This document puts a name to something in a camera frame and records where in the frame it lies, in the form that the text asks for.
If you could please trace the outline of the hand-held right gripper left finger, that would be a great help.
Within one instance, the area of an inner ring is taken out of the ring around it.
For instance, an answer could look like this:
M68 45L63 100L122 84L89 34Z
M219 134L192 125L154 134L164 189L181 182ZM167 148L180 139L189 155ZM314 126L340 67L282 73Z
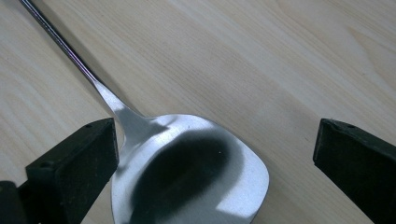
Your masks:
M114 119L84 125L26 166L34 224L80 224L117 169Z

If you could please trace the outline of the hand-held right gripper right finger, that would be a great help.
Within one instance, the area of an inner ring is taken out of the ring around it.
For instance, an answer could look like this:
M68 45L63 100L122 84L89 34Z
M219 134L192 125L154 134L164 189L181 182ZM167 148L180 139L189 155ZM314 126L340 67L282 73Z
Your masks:
M374 224L396 224L396 146L322 119L313 162Z

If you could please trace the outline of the stainless steel spatula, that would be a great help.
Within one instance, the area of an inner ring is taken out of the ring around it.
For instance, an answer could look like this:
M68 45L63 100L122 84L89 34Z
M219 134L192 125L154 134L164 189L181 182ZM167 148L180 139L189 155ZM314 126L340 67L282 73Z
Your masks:
M202 117L145 117L125 104L82 60L32 0L20 0L87 78L124 137L112 177L115 224L251 224L269 189L256 153Z

